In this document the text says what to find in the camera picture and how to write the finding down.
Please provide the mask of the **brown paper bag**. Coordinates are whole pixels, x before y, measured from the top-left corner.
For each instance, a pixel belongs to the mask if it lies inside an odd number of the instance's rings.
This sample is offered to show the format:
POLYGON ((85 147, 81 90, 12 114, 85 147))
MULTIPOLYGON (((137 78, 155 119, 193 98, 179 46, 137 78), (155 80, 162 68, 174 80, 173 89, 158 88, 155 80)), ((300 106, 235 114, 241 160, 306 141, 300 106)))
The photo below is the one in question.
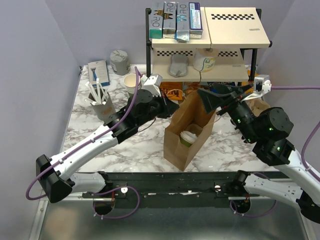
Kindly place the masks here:
POLYGON ((212 134, 216 113, 207 114, 196 91, 190 93, 165 129, 164 158, 184 171, 212 134))

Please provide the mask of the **green paper coffee cup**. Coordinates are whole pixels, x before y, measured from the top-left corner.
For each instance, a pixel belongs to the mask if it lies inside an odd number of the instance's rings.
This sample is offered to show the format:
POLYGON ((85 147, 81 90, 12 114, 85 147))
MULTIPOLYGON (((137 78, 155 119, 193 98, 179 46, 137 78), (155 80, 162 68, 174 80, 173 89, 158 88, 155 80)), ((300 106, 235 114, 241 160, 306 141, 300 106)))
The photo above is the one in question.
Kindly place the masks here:
POLYGON ((197 139, 197 135, 190 131, 182 131, 179 135, 180 142, 186 147, 190 147, 197 139))

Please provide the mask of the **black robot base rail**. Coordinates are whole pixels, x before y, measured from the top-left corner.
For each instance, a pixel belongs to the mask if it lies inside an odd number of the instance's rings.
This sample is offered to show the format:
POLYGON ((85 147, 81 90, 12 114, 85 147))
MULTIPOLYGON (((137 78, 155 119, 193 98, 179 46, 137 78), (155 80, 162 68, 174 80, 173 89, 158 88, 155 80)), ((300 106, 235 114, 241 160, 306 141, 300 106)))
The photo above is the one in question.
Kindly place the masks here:
POLYGON ((240 184, 245 172, 106 172, 106 186, 98 193, 82 190, 83 199, 117 208, 226 208, 229 200, 246 199, 240 184))

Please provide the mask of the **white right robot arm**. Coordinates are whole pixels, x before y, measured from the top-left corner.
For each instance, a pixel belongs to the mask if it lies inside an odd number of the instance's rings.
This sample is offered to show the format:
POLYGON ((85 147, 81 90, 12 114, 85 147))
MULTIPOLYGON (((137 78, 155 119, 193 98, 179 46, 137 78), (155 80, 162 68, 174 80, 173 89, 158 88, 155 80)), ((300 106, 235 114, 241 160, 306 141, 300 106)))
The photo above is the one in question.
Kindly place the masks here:
POLYGON ((204 110, 228 114, 245 143, 254 144, 256 157, 264 164, 274 167, 296 185, 281 183, 259 177, 253 172, 239 170, 227 187, 233 196, 259 195, 282 202, 310 221, 320 222, 320 174, 304 159, 304 155, 287 139, 294 124, 281 107, 270 107, 256 116, 246 103, 246 91, 252 85, 232 86, 216 84, 216 92, 198 89, 204 110))

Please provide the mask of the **brown pulp cup carrier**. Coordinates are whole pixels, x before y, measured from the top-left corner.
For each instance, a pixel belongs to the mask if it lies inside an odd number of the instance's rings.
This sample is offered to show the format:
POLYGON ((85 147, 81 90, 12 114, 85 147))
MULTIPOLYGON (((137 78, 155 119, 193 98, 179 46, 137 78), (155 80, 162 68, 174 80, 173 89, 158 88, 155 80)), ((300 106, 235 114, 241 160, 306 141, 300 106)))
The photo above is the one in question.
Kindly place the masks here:
POLYGON ((198 137, 202 133, 203 128, 195 123, 192 123, 188 125, 185 130, 196 135, 196 137, 198 137))

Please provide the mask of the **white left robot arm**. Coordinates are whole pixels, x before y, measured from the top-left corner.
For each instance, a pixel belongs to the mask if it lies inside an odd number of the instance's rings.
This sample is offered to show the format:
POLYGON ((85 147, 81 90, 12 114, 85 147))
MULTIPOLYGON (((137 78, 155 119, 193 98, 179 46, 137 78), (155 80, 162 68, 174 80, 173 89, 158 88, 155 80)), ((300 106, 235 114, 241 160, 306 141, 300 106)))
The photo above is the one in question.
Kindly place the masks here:
POLYGON ((139 127, 155 119, 167 119, 179 108, 161 93, 153 96, 145 89, 128 99, 127 105, 112 114, 91 135, 71 148, 36 159, 38 181, 51 203, 71 193, 92 192, 104 198, 110 194, 108 176, 102 171, 79 173, 78 169, 100 153, 113 148, 138 133, 139 127))

